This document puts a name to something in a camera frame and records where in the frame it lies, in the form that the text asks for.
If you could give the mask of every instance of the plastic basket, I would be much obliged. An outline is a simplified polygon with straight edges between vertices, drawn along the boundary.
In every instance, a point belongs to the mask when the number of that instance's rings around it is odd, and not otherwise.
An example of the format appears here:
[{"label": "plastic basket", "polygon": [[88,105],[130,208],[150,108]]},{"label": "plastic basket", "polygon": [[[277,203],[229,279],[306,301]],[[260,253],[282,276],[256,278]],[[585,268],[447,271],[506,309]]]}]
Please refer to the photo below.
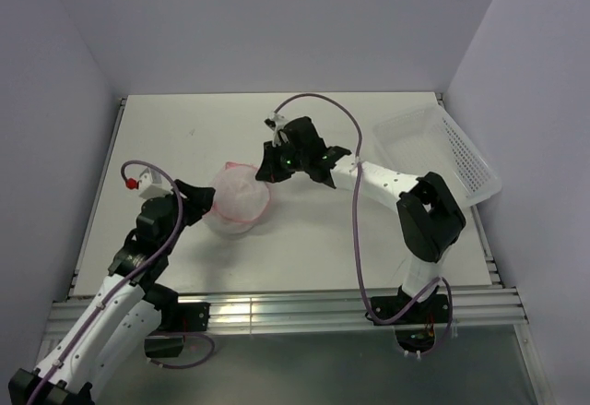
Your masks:
[{"label": "plastic basket", "polygon": [[409,108],[377,124],[373,134],[388,166],[401,173],[440,174],[462,208],[502,189],[498,174],[440,105]]}]

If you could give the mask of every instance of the pink plastic bag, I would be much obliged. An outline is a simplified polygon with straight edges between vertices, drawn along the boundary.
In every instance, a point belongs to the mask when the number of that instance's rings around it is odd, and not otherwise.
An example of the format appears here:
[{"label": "pink plastic bag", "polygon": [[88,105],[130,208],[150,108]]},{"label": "pink plastic bag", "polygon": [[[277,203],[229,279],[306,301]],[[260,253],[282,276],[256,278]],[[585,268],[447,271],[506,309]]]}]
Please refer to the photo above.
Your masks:
[{"label": "pink plastic bag", "polygon": [[257,168],[226,162],[210,186],[215,188],[213,208],[203,218],[211,230],[226,234],[247,232],[270,204],[270,189],[255,180]]}]

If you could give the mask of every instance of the robotic arm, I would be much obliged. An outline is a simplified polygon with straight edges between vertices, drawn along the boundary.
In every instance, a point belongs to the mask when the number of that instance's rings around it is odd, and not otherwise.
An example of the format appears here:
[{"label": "robotic arm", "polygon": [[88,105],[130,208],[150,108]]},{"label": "robotic arm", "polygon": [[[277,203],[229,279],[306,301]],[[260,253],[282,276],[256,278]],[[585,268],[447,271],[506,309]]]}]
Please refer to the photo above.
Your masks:
[{"label": "robotic arm", "polygon": [[418,302],[400,323],[423,323],[427,317],[445,316],[439,310],[448,308],[446,296],[437,294],[436,285],[425,292],[423,289],[440,276],[446,253],[459,238],[466,219],[442,177],[436,173],[418,177],[374,163],[358,163],[350,150],[327,147],[309,117],[289,121],[273,113],[265,123],[274,130],[274,136],[264,144],[257,180],[277,183],[303,171],[320,184],[354,191],[358,167],[362,167],[360,193],[398,213],[404,241],[413,257],[395,304],[381,304],[377,311],[394,316],[419,295]]},{"label": "robotic arm", "polygon": [[[182,224],[178,234],[145,271],[124,280],[165,245],[178,219],[178,200],[156,185],[141,191],[144,202],[136,218],[136,227],[109,266],[109,274],[90,306],[59,345],[32,373],[18,370],[9,383],[13,405],[31,404],[30,396],[44,379],[32,405],[91,405],[119,364],[147,335],[161,326],[170,326],[178,293],[158,285],[156,279],[168,266],[178,236],[186,226],[194,225],[213,204],[213,188],[197,188],[175,181],[183,203]],[[122,285],[108,303],[105,296]],[[64,357],[64,348],[74,342]]]}]

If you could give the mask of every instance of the white platform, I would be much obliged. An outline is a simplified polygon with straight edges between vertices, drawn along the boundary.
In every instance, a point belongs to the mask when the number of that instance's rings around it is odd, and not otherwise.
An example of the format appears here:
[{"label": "white platform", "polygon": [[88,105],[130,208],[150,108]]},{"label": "white platform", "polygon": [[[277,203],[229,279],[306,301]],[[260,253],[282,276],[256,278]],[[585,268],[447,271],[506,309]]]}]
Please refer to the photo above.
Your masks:
[{"label": "white platform", "polygon": [[[365,133],[363,159],[381,163],[372,126],[396,111],[436,102],[433,93],[328,93],[358,118]],[[206,186],[226,161],[258,165],[271,132],[263,120],[290,94],[130,96],[112,151],[74,295],[92,295],[120,249],[142,200],[126,190],[119,169],[141,159],[174,178]],[[354,149],[347,117],[329,103],[302,99],[283,110],[309,115],[327,145]],[[141,169],[130,170],[130,175]],[[186,229],[159,279],[182,293],[293,292],[357,288],[350,221],[351,194],[312,182],[307,175],[273,185],[273,205],[242,237],[221,238],[203,223]],[[443,275],[454,286],[489,285],[490,274],[470,211],[449,253]],[[397,215],[370,200],[360,202],[360,243],[365,282],[396,287],[407,251]]]}]

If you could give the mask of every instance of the white wall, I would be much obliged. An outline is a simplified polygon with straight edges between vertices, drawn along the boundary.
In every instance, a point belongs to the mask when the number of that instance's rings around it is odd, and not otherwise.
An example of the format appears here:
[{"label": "white wall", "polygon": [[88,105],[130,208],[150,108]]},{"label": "white wall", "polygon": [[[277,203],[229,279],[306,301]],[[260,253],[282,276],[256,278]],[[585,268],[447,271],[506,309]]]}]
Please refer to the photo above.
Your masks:
[{"label": "white wall", "polygon": [[445,90],[491,0],[62,0],[121,93]]},{"label": "white wall", "polygon": [[59,0],[0,0],[0,403],[65,294],[115,99]]},{"label": "white wall", "polygon": [[504,188],[483,219],[562,404],[590,397],[590,0],[493,0],[446,95]]}]

